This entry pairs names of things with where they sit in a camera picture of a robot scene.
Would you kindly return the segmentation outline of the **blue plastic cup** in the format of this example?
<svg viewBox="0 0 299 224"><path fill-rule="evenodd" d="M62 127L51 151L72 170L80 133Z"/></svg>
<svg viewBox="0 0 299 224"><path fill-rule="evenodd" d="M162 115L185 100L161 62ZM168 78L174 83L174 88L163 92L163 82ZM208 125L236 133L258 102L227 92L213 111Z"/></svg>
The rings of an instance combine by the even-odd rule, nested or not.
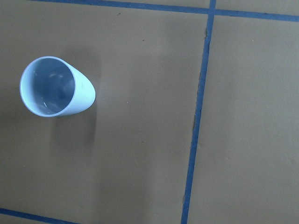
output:
<svg viewBox="0 0 299 224"><path fill-rule="evenodd" d="M91 81L79 70L54 56L33 60L20 79L26 108L40 117L60 117L87 110L95 101Z"/></svg>

